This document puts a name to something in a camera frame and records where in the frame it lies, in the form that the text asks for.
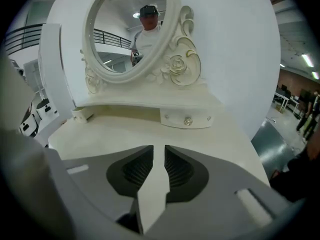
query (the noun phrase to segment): white shirt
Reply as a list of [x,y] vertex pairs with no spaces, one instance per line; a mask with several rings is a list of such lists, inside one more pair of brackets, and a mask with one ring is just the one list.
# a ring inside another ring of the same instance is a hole
[[137,50],[143,56],[147,56],[156,41],[158,40],[161,26],[156,26],[152,30],[142,30],[135,34],[130,45],[132,50]]

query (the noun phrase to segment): person in dark clothing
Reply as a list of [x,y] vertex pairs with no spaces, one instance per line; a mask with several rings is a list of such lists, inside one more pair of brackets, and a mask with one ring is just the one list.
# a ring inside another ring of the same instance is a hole
[[[296,127],[296,131],[297,131],[297,132],[299,132],[300,128],[305,125],[305,123],[307,122],[308,117],[309,117],[310,115],[312,115],[312,120],[315,122],[314,127],[316,126],[316,124],[317,124],[317,122],[316,122],[316,116],[319,114],[319,108],[317,108],[317,109],[315,110],[315,102],[316,102],[317,100],[319,100],[319,99],[318,99],[318,95],[319,95],[319,91],[318,91],[318,90],[315,90],[314,93],[313,93],[313,95],[310,97],[309,102],[308,102],[308,104],[307,104],[307,106],[306,106],[306,108],[305,108],[305,115],[304,115],[304,117],[301,118],[300,122],[298,123],[298,125],[297,125],[297,127]],[[303,133],[303,135],[305,136],[308,131],[309,131],[309,129],[308,129],[307,131],[305,131],[305,132]]]
[[278,172],[270,186],[291,202],[318,191],[320,179],[320,128],[316,130],[305,149],[289,161],[287,172]]

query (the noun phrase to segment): ornate mirror frame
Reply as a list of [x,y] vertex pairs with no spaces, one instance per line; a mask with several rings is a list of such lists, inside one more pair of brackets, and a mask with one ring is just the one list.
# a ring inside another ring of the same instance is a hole
[[107,70],[97,60],[98,53],[95,46],[93,34],[94,24],[97,13],[105,0],[94,0],[86,14],[83,26],[82,47],[85,61],[88,66],[96,73],[101,79],[107,83],[123,84],[133,81],[142,75],[145,75],[148,70],[158,61],[174,35],[181,10],[180,0],[166,0],[166,13],[159,33],[159,38],[152,48],[150,54],[143,58],[132,70],[124,73],[115,73]]

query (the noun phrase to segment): railing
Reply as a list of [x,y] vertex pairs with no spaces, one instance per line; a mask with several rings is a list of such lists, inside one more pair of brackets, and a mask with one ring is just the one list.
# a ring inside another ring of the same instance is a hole
[[93,39],[95,43],[117,46],[125,49],[130,49],[131,45],[131,41],[128,39],[96,28],[93,30]]
[[40,42],[42,24],[17,28],[4,36],[4,47],[8,55],[22,49],[37,46]]

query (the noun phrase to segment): floor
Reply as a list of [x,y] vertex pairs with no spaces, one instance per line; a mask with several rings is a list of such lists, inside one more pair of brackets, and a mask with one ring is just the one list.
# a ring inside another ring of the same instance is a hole
[[272,103],[266,118],[283,137],[287,145],[292,149],[294,155],[299,154],[305,147],[302,136],[296,132],[299,120],[292,111],[286,109],[283,113],[276,110],[276,104]]

